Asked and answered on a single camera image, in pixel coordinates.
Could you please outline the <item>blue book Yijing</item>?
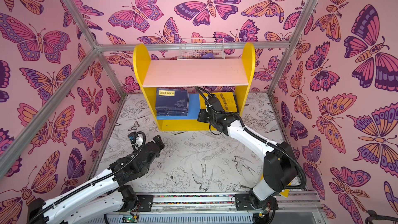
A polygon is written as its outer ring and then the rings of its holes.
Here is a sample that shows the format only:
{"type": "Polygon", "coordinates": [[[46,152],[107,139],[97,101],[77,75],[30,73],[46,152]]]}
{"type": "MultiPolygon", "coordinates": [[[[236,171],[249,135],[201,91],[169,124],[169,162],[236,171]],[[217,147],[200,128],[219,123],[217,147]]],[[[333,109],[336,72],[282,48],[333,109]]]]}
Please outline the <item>blue book Yijing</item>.
{"type": "Polygon", "coordinates": [[[187,116],[188,112],[157,112],[157,116],[187,116]]]}

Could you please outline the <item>yellow book with cartoon face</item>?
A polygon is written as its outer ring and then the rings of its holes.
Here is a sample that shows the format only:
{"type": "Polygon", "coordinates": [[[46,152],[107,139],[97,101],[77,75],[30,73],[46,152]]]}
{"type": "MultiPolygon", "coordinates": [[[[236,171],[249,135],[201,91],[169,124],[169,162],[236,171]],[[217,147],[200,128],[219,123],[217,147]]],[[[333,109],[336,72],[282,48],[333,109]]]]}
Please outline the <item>yellow book with cartoon face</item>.
{"type": "Polygon", "coordinates": [[[284,198],[288,198],[289,197],[289,193],[290,193],[289,189],[284,189],[278,195],[281,196],[281,197],[284,197],[284,198]]]}

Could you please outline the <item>yellow book with orange figure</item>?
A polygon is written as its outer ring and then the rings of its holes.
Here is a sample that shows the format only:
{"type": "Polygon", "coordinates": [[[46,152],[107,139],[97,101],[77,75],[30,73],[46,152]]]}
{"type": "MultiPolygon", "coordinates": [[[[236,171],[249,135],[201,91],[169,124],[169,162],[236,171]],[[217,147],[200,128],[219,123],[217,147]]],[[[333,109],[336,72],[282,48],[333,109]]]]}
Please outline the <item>yellow book with orange figure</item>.
{"type": "MultiPolygon", "coordinates": [[[[203,94],[206,98],[208,98],[209,96],[208,93],[203,93],[203,94]]],[[[216,96],[216,98],[220,101],[223,109],[226,112],[238,113],[238,108],[235,102],[235,95],[232,92],[215,92],[210,94],[216,96]]],[[[206,109],[205,100],[199,93],[198,96],[200,99],[200,108],[205,110],[206,109]]]]}

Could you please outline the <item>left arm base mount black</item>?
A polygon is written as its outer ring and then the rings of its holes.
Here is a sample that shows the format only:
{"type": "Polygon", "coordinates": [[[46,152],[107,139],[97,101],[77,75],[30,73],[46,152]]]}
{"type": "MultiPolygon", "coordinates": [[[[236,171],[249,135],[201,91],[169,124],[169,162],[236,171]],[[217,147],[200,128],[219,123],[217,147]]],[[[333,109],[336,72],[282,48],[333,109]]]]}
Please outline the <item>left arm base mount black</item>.
{"type": "Polygon", "coordinates": [[[120,212],[150,212],[154,195],[133,195],[123,199],[120,212]]]}

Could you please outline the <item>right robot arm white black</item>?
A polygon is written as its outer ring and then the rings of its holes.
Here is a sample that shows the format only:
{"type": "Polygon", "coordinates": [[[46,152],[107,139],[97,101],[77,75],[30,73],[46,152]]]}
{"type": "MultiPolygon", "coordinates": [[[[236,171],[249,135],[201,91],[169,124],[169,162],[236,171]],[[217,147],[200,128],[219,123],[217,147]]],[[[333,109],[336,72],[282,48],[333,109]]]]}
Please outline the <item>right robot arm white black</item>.
{"type": "Polygon", "coordinates": [[[249,201],[255,209],[265,208],[272,197],[284,190],[306,188],[304,169],[288,143],[277,143],[255,132],[238,113],[226,112],[214,94],[200,93],[200,97],[205,109],[200,110],[198,121],[239,141],[263,160],[263,178],[249,191],[249,201]]]}

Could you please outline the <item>blue book Sunzi Bingfa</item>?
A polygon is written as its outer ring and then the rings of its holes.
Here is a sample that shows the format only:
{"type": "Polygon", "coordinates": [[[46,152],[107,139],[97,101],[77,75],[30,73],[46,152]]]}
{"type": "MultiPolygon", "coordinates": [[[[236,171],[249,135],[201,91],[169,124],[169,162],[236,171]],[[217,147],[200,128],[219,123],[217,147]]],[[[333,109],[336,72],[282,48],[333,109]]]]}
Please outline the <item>blue book Sunzi Bingfa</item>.
{"type": "Polygon", "coordinates": [[[172,114],[172,115],[166,115],[166,114],[162,114],[162,115],[157,115],[157,117],[161,117],[161,118],[179,118],[179,117],[188,117],[188,114],[172,114]]]}

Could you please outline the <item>blue book Mengxi Bitan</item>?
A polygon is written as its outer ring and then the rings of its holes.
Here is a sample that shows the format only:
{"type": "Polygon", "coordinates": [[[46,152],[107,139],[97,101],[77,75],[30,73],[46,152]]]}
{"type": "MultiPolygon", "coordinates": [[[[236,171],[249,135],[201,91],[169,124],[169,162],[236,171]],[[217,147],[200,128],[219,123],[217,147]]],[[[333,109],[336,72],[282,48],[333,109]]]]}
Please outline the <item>blue book Mengxi Bitan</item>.
{"type": "Polygon", "coordinates": [[[157,113],[159,114],[187,114],[188,110],[158,110],[157,113]]]}

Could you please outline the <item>blue book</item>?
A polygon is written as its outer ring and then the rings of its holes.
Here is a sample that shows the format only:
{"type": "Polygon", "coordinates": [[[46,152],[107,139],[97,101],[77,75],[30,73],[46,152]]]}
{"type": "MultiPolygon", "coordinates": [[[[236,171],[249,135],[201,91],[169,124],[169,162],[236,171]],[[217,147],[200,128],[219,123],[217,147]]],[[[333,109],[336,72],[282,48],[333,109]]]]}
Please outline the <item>blue book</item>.
{"type": "Polygon", "coordinates": [[[156,93],[156,109],[161,108],[187,108],[188,92],[180,89],[158,88],[156,93]]]}
{"type": "Polygon", "coordinates": [[[157,111],[187,111],[188,107],[155,107],[157,111]]]}

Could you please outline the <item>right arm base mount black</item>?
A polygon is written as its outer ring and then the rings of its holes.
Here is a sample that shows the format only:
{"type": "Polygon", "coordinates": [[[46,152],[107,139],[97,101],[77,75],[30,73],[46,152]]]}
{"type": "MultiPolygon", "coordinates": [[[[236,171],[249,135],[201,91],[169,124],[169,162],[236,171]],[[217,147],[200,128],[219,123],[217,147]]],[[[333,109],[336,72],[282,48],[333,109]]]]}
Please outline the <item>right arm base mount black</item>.
{"type": "Polygon", "coordinates": [[[273,211],[278,210],[277,200],[269,196],[265,200],[259,200],[252,193],[235,194],[235,206],[238,211],[273,211]]]}

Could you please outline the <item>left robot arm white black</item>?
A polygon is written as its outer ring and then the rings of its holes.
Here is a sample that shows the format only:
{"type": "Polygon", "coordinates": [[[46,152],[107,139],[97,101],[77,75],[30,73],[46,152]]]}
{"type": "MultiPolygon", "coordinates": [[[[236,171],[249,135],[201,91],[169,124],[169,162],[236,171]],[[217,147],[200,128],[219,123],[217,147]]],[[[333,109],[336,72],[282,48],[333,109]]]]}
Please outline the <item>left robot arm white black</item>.
{"type": "Polygon", "coordinates": [[[128,183],[146,175],[164,147],[157,135],[86,183],[47,201],[33,201],[28,206],[27,223],[80,224],[99,215],[135,209],[138,197],[128,183]]]}

